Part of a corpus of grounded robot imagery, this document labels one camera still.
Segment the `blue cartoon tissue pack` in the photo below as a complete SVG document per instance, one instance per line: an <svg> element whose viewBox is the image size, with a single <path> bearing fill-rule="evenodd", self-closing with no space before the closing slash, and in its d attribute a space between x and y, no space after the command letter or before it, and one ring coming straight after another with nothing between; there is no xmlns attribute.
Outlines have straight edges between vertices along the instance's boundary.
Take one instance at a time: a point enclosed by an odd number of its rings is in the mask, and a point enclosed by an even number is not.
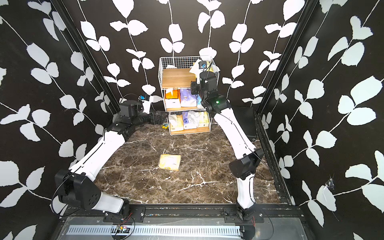
<svg viewBox="0 0 384 240"><path fill-rule="evenodd" d="M204 109L205 107L202 105L202 99L199 95L196 95L197 98L197 108L198 109Z"/></svg>

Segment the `orange tissue pack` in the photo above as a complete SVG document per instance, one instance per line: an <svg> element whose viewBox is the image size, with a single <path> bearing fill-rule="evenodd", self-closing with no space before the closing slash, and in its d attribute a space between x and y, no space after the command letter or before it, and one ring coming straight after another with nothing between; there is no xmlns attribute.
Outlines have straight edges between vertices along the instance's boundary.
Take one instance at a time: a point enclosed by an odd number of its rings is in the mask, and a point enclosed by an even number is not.
<svg viewBox="0 0 384 240"><path fill-rule="evenodd" d="M165 90L165 106L166 109L177 109L181 107L181 97L179 89Z"/></svg>

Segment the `pale yellow tissue pack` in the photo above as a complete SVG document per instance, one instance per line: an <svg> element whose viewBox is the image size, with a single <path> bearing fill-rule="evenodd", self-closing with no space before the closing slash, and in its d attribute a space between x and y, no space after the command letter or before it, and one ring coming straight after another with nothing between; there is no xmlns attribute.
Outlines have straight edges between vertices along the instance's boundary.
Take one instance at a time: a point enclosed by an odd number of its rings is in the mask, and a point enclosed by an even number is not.
<svg viewBox="0 0 384 240"><path fill-rule="evenodd" d="M162 154L159 160L159 168L170 171L179 171L180 163L181 155Z"/></svg>

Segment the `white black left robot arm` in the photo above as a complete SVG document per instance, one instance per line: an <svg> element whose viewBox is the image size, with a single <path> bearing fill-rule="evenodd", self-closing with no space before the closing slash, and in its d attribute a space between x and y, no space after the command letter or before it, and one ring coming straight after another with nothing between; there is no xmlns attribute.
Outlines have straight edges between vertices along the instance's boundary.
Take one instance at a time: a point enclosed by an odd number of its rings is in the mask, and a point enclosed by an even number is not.
<svg viewBox="0 0 384 240"><path fill-rule="evenodd" d="M148 101L128 100L120 104L120 112L103 133L101 140L79 162L55 175L57 189L53 199L83 210L129 215L129 201L102 192L94 183L110 157L146 124L162 125L168 113L151 109Z"/></svg>

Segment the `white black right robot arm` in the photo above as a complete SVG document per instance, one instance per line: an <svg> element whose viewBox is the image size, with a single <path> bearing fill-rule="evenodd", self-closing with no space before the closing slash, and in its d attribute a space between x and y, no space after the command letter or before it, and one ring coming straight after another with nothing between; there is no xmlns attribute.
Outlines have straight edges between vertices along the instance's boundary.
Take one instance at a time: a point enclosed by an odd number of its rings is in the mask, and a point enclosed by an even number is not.
<svg viewBox="0 0 384 240"><path fill-rule="evenodd" d="M254 198L254 178L264 152L246 136L229 100L219 94L217 80L209 70L198 71L196 80L191 82L191 92L200 96L202 107L214 117L234 150L236 159L229 163L229 168L237 180L237 216L246 222L261 213Z"/></svg>

